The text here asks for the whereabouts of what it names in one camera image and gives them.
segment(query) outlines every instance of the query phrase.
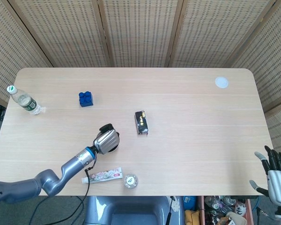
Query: bottle label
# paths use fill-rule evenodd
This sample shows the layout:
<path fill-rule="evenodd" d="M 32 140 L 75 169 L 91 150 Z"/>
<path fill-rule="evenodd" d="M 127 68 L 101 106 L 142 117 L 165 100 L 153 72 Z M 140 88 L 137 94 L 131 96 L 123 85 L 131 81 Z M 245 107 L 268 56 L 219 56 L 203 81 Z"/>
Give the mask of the bottle label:
<path fill-rule="evenodd" d="M 240 216 L 243 216 L 246 212 L 246 206 L 237 205 L 234 212 Z"/>
<path fill-rule="evenodd" d="M 37 102 L 33 98 L 31 98 L 29 104 L 27 106 L 22 106 L 22 107 L 27 111 L 32 111 L 36 108 L 36 106 L 37 106 Z"/>

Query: toothpaste tube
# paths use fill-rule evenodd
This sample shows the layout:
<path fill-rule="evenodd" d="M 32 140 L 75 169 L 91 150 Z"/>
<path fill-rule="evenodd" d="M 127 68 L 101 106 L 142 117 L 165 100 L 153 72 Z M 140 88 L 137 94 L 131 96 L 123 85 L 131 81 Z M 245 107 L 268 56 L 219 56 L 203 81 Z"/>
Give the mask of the toothpaste tube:
<path fill-rule="evenodd" d="M 89 181 L 91 184 L 93 184 L 93 183 L 114 180 L 114 179 L 119 179 L 119 178 L 123 178 L 121 167 L 118 167 L 113 170 L 93 173 L 89 176 L 89 180 L 87 177 L 83 177 L 81 180 L 82 180 L 83 184 L 88 184 Z"/>

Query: black cable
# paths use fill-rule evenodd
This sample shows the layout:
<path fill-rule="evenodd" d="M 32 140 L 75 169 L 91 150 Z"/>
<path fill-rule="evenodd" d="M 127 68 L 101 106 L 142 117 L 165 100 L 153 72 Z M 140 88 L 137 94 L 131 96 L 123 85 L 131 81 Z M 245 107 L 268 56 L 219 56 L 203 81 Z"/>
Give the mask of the black cable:
<path fill-rule="evenodd" d="M 259 205 L 259 201 L 260 201 L 260 196 L 258 195 L 257 202 L 256 202 L 255 206 L 253 207 L 252 211 L 254 211 L 257 208 L 257 206 Z"/>
<path fill-rule="evenodd" d="M 199 210 L 199 211 L 200 211 L 200 210 Z M 197 211 L 191 213 L 191 218 L 192 218 L 192 215 L 193 215 L 194 213 L 196 213 L 196 212 L 197 212 Z M 193 222 L 193 218 L 192 218 L 192 222 Z"/>
<path fill-rule="evenodd" d="M 49 198 L 50 198 L 50 197 L 46 197 L 45 199 L 41 200 L 41 201 L 37 204 L 36 208 L 34 209 L 32 215 L 31 215 L 31 217 L 30 217 L 29 225 L 32 224 L 33 217 L 35 216 L 35 213 L 37 212 L 38 207 L 39 207 L 43 202 L 47 201 Z M 74 222 L 78 219 L 78 217 L 81 215 L 83 209 L 84 209 L 84 203 L 82 203 L 82 210 L 80 211 L 80 213 L 78 214 L 78 216 L 76 217 L 76 219 L 71 223 L 72 225 L 73 225 Z"/>
<path fill-rule="evenodd" d="M 69 218 L 71 218 L 71 217 L 75 214 L 75 212 L 79 209 L 79 207 L 81 206 L 81 204 L 84 202 L 85 198 L 88 196 L 89 186 L 90 186 L 89 171 L 94 168 L 96 162 L 97 162 L 97 152 L 95 152 L 95 160 L 94 160 L 93 166 L 92 166 L 92 167 L 89 167 L 89 168 L 87 168 L 87 169 L 84 170 L 85 173 L 86 173 L 86 176 L 87 176 L 87 178 L 88 178 L 88 181 L 89 181 L 88 189 L 86 190 L 85 196 L 83 197 L 81 203 L 78 205 L 78 207 L 75 209 L 75 211 L 74 211 L 70 216 L 68 216 L 67 218 L 64 218 L 64 219 L 62 219 L 62 220 L 59 220 L 59 221 L 56 221 L 56 222 L 53 222 L 53 223 L 44 224 L 44 225 L 59 224 L 59 223 L 61 223 L 61 222 L 64 222 L 64 221 L 68 220 Z"/>
<path fill-rule="evenodd" d="M 259 214 L 261 213 L 262 215 L 270 218 L 271 220 L 274 220 L 274 221 L 281 221 L 281 218 L 274 218 L 274 217 L 271 217 L 270 215 L 268 215 L 266 212 L 264 212 L 261 208 L 257 207 L 257 210 L 259 212 Z"/>
<path fill-rule="evenodd" d="M 0 116 L 0 121 L 3 121 L 4 116 L 5 116 L 5 112 L 6 112 L 6 108 L 3 108 L 3 109 L 2 109 L 2 114 L 1 114 L 1 116 Z"/>
<path fill-rule="evenodd" d="M 257 225 L 259 225 L 259 217 L 260 217 L 260 208 L 257 207 Z"/>
<path fill-rule="evenodd" d="M 88 177 L 88 180 L 89 180 L 89 173 L 88 171 L 85 171 L 87 177 Z M 53 225 L 53 224 L 59 224 L 61 222 L 64 222 L 66 220 L 68 220 L 69 218 L 71 218 L 76 212 L 77 210 L 79 209 L 79 207 L 82 205 L 82 203 L 84 202 L 85 198 L 87 197 L 88 195 L 88 192 L 89 192 L 89 186 L 90 186 L 90 180 L 89 180 L 89 184 L 88 184 L 88 189 L 86 190 L 86 193 L 85 193 L 85 196 L 83 197 L 82 201 L 80 202 L 80 204 L 78 205 L 78 207 L 75 209 L 75 211 L 70 215 L 68 216 L 67 218 L 64 218 L 64 219 L 61 219 L 59 221 L 56 221 L 56 222 L 53 222 L 53 223 L 49 223 L 49 224 L 45 224 L 45 225 Z"/>
<path fill-rule="evenodd" d="M 35 213 L 36 213 L 38 207 L 40 206 L 40 204 L 42 204 L 44 201 L 47 201 L 48 199 L 49 199 L 49 197 L 46 197 L 45 199 L 41 200 L 41 201 L 37 204 L 36 208 L 34 209 L 34 211 L 33 211 L 33 213 L 32 213 L 32 216 L 30 217 L 29 225 L 31 225 L 32 219 L 33 219 L 33 217 L 34 217 L 34 215 L 35 215 Z"/>
<path fill-rule="evenodd" d="M 76 198 L 78 198 L 80 200 L 80 202 L 82 202 L 82 208 L 81 208 L 81 211 L 76 216 L 75 220 L 73 220 L 73 222 L 71 223 L 71 225 L 74 225 L 74 223 L 76 222 L 76 220 L 78 220 L 78 218 L 80 217 L 80 215 L 82 214 L 82 212 L 84 210 L 84 203 L 83 203 L 82 199 L 78 196 L 76 196 Z"/>
<path fill-rule="evenodd" d="M 172 200 L 170 202 L 170 210 L 169 210 L 169 213 L 168 213 L 168 217 L 167 217 L 167 221 L 165 223 L 165 225 L 170 225 L 170 217 L 172 215 L 172 213 L 170 212 L 171 211 L 171 208 L 172 208 L 172 203 L 173 203 L 173 199 L 174 199 L 174 196 L 171 196 L 170 197 Z"/>

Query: small black box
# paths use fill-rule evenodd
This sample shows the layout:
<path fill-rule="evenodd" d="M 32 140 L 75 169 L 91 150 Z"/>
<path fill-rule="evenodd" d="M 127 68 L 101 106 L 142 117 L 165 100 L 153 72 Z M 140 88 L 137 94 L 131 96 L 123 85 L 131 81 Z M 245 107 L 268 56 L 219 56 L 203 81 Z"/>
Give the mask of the small black box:
<path fill-rule="evenodd" d="M 135 113 L 135 120 L 137 131 L 139 135 L 148 134 L 148 125 L 145 111 L 139 111 Z"/>

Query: wire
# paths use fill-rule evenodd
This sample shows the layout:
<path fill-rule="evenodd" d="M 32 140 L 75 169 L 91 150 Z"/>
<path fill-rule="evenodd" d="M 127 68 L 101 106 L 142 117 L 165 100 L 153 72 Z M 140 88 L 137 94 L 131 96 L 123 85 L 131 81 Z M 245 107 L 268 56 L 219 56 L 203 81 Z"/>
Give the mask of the wire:
<path fill-rule="evenodd" d="M 197 211 L 199 211 L 199 212 L 201 213 L 201 210 L 197 210 Z M 196 213 L 197 211 L 191 213 L 191 218 L 192 218 L 192 215 L 193 215 L 194 213 Z M 193 221 L 193 218 L 192 218 L 192 221 Z"/>
<path fill-rule="evenodd" d="M 5 111 L 6 111 L 6 109 L 5 109 L 5 108 L 3 108 L 3 109 L 2 109 L 1 116 L 0 116 L 0 121 L 3 121 L 4 116 L 5 116 Z"/>
<path fill-rule="evenodd" d="M 252 211 L 254 211 L 257 208 L 257 206 L 259 205 L 259 201 L 260 201 L 260 196 L 257 197 L 257 202 L 256 202 L 255 206 L 253 207 Z"/>
<path fill-rule="evenodd" d="M 75 211 L 74 211 L 70 216 L 68 216 L 67 218 L 61 219 L 61 220 L 56 221 L 56 222 L 53 222 L 53 223 L 45 224 L 45 225 L 59 224 L 59 223 L 61 223 L 61 222 L 64 222 L 64 221 L 68 220 L 69 218 L 71 218 L 71 217 L 76 213 L 76 211 L 79 209 L 79 207 L 83 204 L 85 198 L 88 196 L 89 186 L 90 186 L 89 170 L 91 170 L 92 168 L 94 168 L 96 162 L 97 162 L 97 152 L 95 151 L 95 160 L 94 160 L 94 164 L 93 164 L 91 167 L 89 167 L 89 168 L 87 168 L 87 169 L 84 170 L 85 173 L 86 173 L 86 176 L 87 176 L 87 178 L 88 178 L 88 181 L 89 181 L 88 189 L 86 190 L 85 196 L 83 197 L 82 201 L 80 202 L 80 204 L 78 205 L 78 207 L 75 209 Z"/>
<path fill-rule="evenodd" d="M 35 215 L 35 213 L 36 213 L 36 211 L 37 211 L 39 205 L 42 204 L 44 201 L 46 201 L 46 200 L 48 200 L 48 199 L 49 199 L 49 197 L 46 197 L 45 199 L 41 200 L 41 201 L 37 204 L 36 208 L 34 209 L 34 212 L 33 212 L 32 216 L 30 217 L 29 225 L 31 225 L 32 219 L 33 219 L 33 217 L 34 217 L 34 215 Z"/>
<path fill-rule="evenodd" d="M 79 212 L 79 214 L 76 216 L 75 220 L 71 223 L 71 225 L 74 225 L 74 223 L 76 222 L 76 220 L 80 217 L 80 215 L 82 214 L 83 210 L 84 210 L 84 203 L 82 201 L 82 199 L 78 196 L 76 196 L 77 198 L 79 198 L 79 200 L 82 202 L 82 209 L 81 211 Z"/>
<path fill-rule="evenodd" d="M 171 196 L 170 198 L 172 199 L 171 202 L 170 202 L 170 210 L 171 210 L 174 196 Z"/>
<path fill-rule="evenodd" d="M 257 207 L 257 225 L 259 225 L 260 208 Z"/>
<path fill-rule="evenodd" d="M 61 222 L 64 222 L 64 221 L 68 220 L 69 218 L 71 218 L 71 217 L 77 212 L 77 210 L 78 210 L 79 207 L 82 205 L 82 203 L 84 202 L 85 198 L 87 197 L 88 192 L 89 192 L 89 186 L 90 186 L 90 180 L 89 180 L 88 189 L 87 189 L 87 191 L 86 191 L 86 193 L 85 193 L 85 196 L 83 197 L 83 199 L 82 199 L 82 201 L 80 202 L 80 204 L 78 205 L 78 207 L 75 209 L 75 211 L 74 211 L 70 216 L 68 216 L 67 218 L 61 219 L 61 220 L 59 220 L 59 221 L 56 221 L 56 222 L 53 222 L 53 223 L 49 223 L 49 224 L 45 224 L 45 225 L 59 224 L 59 223 L 61 223 Z"/>
<path fill-rule="evenodd" d="M 30 221 L 29 221 L 29 225 L 31 225 L 32 220 L 33 220 L 33 217 L 34 217 L 34 215 L 35 215 L 35 213 L 36 213 L 38 207 L 39 207 L 43 202 L 47 201 L 49 198 L 50 198 L 50 197 L 46 197 L 45 199 L 41 200 L 41 201 L 37 204 L 36 208 L 34 209 L 32 215 L 31 215 L 31 218 L 30 218 Z M 82 209 L 81 209 L 81 211 L 79 212 L 79 214 L 77 215 L 77 217 L 75 218 L 75 220 L 71 223 L 71 225 L 73 225 L 73 224 L 75 223 L 75 221 L 78 219 L 78 217 L 82 214 L 83 209 L 84 209 L 84 203 L 82 202 Z"/>
<path fill-rule="evenodd" d="M 273 221 L 281 221 L 281 218 L 273 218 L 270 215 L 268 215 L 266 212 L 264 212 L 261 208 L 257 207 L 257 216 L 258 216 L 258 211 L 260 211 L 261 214 L 265 215 L 266 217 L 270 218 Z"/>

